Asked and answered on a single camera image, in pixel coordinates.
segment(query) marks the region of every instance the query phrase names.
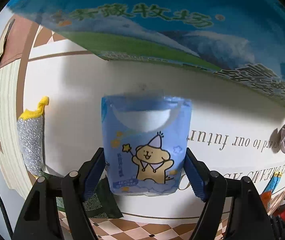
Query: black cable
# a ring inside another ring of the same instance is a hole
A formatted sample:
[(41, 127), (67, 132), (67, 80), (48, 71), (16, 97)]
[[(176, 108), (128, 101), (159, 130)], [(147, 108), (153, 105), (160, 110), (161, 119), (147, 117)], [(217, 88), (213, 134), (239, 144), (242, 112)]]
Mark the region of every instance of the black cable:
[(1, 212), (2, 212), (2, 214), (4, 216), (4, 222), (6, 223), (6, 227), (7, 227), (9, 236), (12, 239), (12, 235), (13, 235), (12, 227), (11, 227), (11, 224), (10, 224), (10, 221), (9, 221), (9, 218), (8, 218), (8, 214), (7, 214), (6, 208), (4, 207), (4, 203), (3, 203), (2, 199), (1, 199), (1, 197), (0, 197), (0, 209), (1, 209)]

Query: blue gripper pad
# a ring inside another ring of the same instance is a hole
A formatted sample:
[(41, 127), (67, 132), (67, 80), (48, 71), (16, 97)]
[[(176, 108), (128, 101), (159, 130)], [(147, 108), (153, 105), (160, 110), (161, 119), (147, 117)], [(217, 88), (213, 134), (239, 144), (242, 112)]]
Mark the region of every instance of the blue gripper pad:
[(188, 154), (186, 154), (183, 168), (186, 172), (195, 196), (201, 198), (201, 200), (205, 202), (208, 199), (208, 196), (204, 191), (204, 181), (200, 177), (196, 166), (193, 164)]
[(91, 166), (89, 168), (89, 173), (84, 183), (83, 197), (85, 201), (95, 193), (95, 188), (105, 168), (106, 163), (104, 153), (99, 153), (98, 150), (92, 157), (90, 162)]

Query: large blue package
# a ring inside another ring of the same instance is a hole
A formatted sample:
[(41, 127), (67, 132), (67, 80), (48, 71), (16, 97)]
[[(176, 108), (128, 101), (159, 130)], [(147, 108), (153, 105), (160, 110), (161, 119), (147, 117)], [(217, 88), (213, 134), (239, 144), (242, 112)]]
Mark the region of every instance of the large blue package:
[(186, 155), (191, 101), (107, 96), (102, 98), (101, 113), (111, 191), (148, 196), (175, 192)]
[(278, 0), (11, 0), (10, 9), (107, 60), (202, 70), (285, 105)]

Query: yellow tip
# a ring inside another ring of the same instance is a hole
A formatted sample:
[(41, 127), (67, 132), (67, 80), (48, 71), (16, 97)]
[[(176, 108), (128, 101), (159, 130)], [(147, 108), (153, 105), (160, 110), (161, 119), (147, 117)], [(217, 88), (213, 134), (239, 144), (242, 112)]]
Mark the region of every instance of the yellow tip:
[(38, 103), (37, 110), (30, 111), (26, 109), (19, 118), (23, 120), (27, 120), (30, 118), (37, 118), (40, 117), (44, 113), (44, 107), (49, 104), (49, 97), (43, 97), (40, 102)]

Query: cartoon dog face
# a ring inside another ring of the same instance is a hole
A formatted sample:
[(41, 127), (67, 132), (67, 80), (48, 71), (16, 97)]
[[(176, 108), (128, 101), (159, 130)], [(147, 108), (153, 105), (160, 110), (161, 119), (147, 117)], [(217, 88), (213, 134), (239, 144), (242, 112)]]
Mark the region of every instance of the cartoon dog face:
[(170, 159), (169, 152), (149, 145), (141, 145), (136, 148), (136, 156), (146, 163), (156, 164)]

